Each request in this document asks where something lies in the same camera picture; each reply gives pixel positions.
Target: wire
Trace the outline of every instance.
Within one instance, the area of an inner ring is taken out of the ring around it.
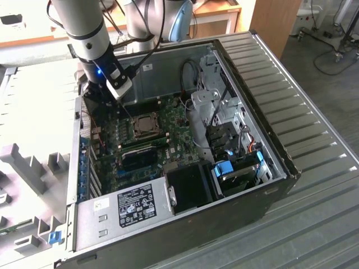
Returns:
[[[135,2],[134,0],[132,0],[132,3],[135,5],[135,7],[136,7],[138,13],[139,13],[140,16],[141,16],[141,19],[143,20],[143,22],[144,22],[144,24],[145,24],[146,31],[147,31],[147,35],[150,35],[151,32],[150,32],[150,29],[149,29],[149,27],[148,27],[148,24],[147,24],[147,22],[146,22],[146,20],[145,20],[145,18],[144,18],[144,15],[143,15],[142,12],[140,11],[138,5],[136,4],[136,2]]]
[[[315,21],[315,18],[314,18],[314,14],[313,14],[313,0],[310,0],[310,10],[312,12],[312,18],[313,18],[313,21],[314,21],[314,27],[315,27],[315,31],[318,30],[318,28],[316,27],[316,21]]]
[[[193,18],[195,20],[195,24],[193,26],[193,35],[192,35],[192,39],[196,37],[197,35],[197,31],[198,31],[198,22],[197,22],[197,17],[196,17],[196,14],[194,12],[192,12],[193,14]]]
[[[335,52],[340,52],[340,51],[338,51],[333,45],[331,45],[330,43],[325,42],[324,40],[321,40],[321,39],[319,39],[319,38],[317,38],[317,37],[315,37],[315,36],[313,36],[313,35],[307,33],[306,31],[303,31],[303,30],[302,30],[302,32],[305,33],[306,35],[310,36],[310,37],[313,38],[314,40],[319,41],[319,42],[322,42],[322,43],[324,43],[324,44],[330,46],[331,48],[333,48],[333,50],[334,50]]]
[[[141,67],[141,65],[157,50],[159,43],[161,42],[163,28],[164,28],[164,20],[165,20],[165,0],[162,0],[162,5],[163,5],[162,26],[161,26],[161,31],[159,33],[157,44],[153,48],[153,50],[151,50],[138,64],[135,65],[135,70],[138,70]]]
[[[357,9],[355,10],[355,12],[354,12],[352,18],[350,19],[350,23],[348,24],[348,29],[350,28],[350,25],[352,24],[352,22],[353,22],[353,20],[354,20],[354,17],[356,16],[358,10],[359,10],[359,5],[358,5]]]
[[[117,0],[114,0],[114,1],[115,1],[116,4],[118,5],[118,7],[119,7],[119,9],[121,10],[122,14],[123,14],[124,16],[126,16],[125,12],[123,11],[123,9],[122,9],[121,5],[118,3],[118,1],[117,1]]]
[[[197,82],[197,85],[198,83],[201,81],[201,67],[198,65],[198,63],[196,63],[194,60],[192,59],[187,59],[183,62],[182,66],[181,66],[181,70],[180,70],[180,74],[179,74],[179,79],[180,79],[180,82],[181,82],[181,93],[184,94],[185,93],[185,83],[183,81],[183,71],[185,69],[185,65],[186,63],[190,64],[193,71],[197,70],[198,74],[198,82]]]
[[[218,105],[217,105],[217,107],[216,107],[215,110],[214,110],[214,113],[213,113],[213,116],[212,116],[210,125],[213,125],[214,118],[215,118],[215,116],[216,116],[217,113],[218,113],[219,106],[220,106],[221,102],[223,101],[225,95],[227,94],[228,89],[229,89],[229,86],[226,85],[226,86],[225,86],[225,89],[224,89],[224,91],[223,91],[223,94],[222,94],[222,96],[221,96],[220,99],[219,99]]]
[[[354,64],[358,61],[358,60],[355,60],[354,62],[352,62],[351,64],[347,65],[347,66],[344,67],[342,70],[340,70],[340,71],[338,71],[338,72],[336,72],[336,73],[327,73],[327,72],[323,71],[322,69],[320,69],[320,67],[317,65],[316,61],[317,61],[320,57],[322,57],[322,56],[324,56],[324,55],[326,55],[326,54],[328,54],[328,53],[331,53],[332,51],[333,51],[333,50],[331,49],[331,50],[329,50],[329,51],[327,51],[327,52],[323,52],[323,53],[319,54],[317,57],[315,57],[314,60],[313,60],[313,65],[314,65],[314,67],[315,67],[319,72],[321,72],[321,73],[323,73],[323,74],[325,74],[325,75],[328,75],[328,76],[336,76],[336,75],[339,75],[340,73],[342,73],[342,72],[345,71],[346,69],[350,68],[350,66],[354,65]]]
[[[238,153],[239,155],[241,154],[241,147],[242,147],[242,135],[243,133],[249,133],[250,132],[250,129],[247,125],[243,125],[240,127],[240,141],[239,141],[239,144],[238,144]]]
[[[46,6],[46,14],[48,16],[48,18],[53,22],[55,23],[56,25],[58,25],[59,27],[61,27],[62,29],[63,28],[63,25],[58,22],[57,20],[55,20],[53,17],[50,16],[50,6],[51,6],[51,0],[49,0],[49,2],[47,2],[47,6]]]
[[[105,13],[103,13],[103,16],[112,24],[112,26],[115,28],[116,32],[118,32],[119,35],[123,35],[123,32],[117,27],[116,23],[114,22],[114,20],[112,19],[112,16],[110,14],[110,12],[108,12],[104,2],[102,0],[100,0],[103,8],[104,8],[104,12],[107,13],[108,17],[106,16]]]
[[[248,146],[248,151],[251,153],[252,152],[252,147],[253,147],[253,144],[254,144],[254,137],[253,137],[253,135],[251,135],[250,133],[248,133],[249,134],[249,136],[251,137],[251,143],[249,144],[249,146]]]
[[[185,103],[183,103],[183,101],[181,100],[181,98],[179,98],[179,99],[180,99],[182,105],[185,107],[185,121],[188,121],[187,115],[186,115],[186,111],[187,111],[187,110],[191,111],[191,110],[194,109],[194,107],[192,107],[192,108],[187,107],[187,103],[188,103],[189,101],[192,101],[192,100],[191,100],[191,99],[188,99]]]
[[[153,38],[153,35],[149,35],[147,38],[132,38],[132,39],[125,40],[124,42],[112,45],[112,48],[113,49],[118,49],[118,48],[121,48],[123,46],[129,45],[132,42],[146,42],[146,41],[151,40],[152,38]]]
[[[82,112],[85,113],[85,114],[87,114],[87,115],[90,117],[90,119],[93,121],[93,123],[94,123],[94,125],[95,125],[95,128],[96,128],[96,131],[97,131],[97,134],[98,134],[98,136],[99,136],[100,144],[101,144],[101,146],[102,146],[103,148],[105,148],[105,144],[104,144],[104,143],[102,142],[102,140],[101,140],[100,132],[99,132],[99,130],[98,130],[98,128],[97,128],[96,121],[94,120],[94,118],[91,116],[91,114],[90,114],[89,112],[87,112],[87,111],[85,111],[85,110],[82,110]]]
[[[338,7],[338,10],[336,11],[336,13],[335,13],[335,15],[334,15],[334,17],[333,17],[333,25],[335,26],[335,17],[337,16],[337,14],[338,14],[338,12],[339,12],[339,10],[340,10],[340,8],[342,7],[342,3],[344,2],[344,0],[342,0],[341,2],[340,2],[340,4],[339,4],[339,7]]]

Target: desk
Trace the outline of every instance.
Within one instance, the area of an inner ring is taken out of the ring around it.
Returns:
[[[64,30],[51,28],[51,22],[46,17],[45,11],[47,0],[31,1],[31,3],[27,3],[25,0],[17,0],[16,5],[19,4],[21,4],[21,8],[14,8],[12,6],[12,13],[21,13],[27,27],[25,30],[13,33],[10,36],[0,36],[0,48],[67,38]],[[209,22],[226,21],[225,33],[228,34],[234,33],[237,17],[240,12],[240,6],[230,6],[226,0],[210,0],[196,10],[195,14],[197,23],[201,25]],[[119,29],[126,32],[126,18],[118,7],[111,11],[111,16]],[[107,20],[105,22],[108,31],[115,31],[114,27]]]

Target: ventilated metal panel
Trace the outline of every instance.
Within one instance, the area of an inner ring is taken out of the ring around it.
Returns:
[[[260,221],[154,268],[357,268],[355,155],[260,38],[241,33],[218,39],[302,177]]]

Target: gray floor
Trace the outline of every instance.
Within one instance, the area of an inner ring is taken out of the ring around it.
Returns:
[[[349,23],[351,14],[346,16],[343,24]],[[331,21],[332,18],[326,20],[327,28],[330,28]],[[324,75],[314,67],[312,61],[328,50],[329,46],[309,36],[305,36],[301,42],[290,37],[281,62],[354,152],[359,154],[359,61],[337,76]],[[353,50],[335,63],[334,52],[331,52],[317,63],[326,72],[334,73],[355,61],[355,54],[356,50]]]

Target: power supply label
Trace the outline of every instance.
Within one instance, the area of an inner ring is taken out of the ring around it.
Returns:
[[[120,193],[117,197],[119,225],[122,228],[156,216],[151,184]]]

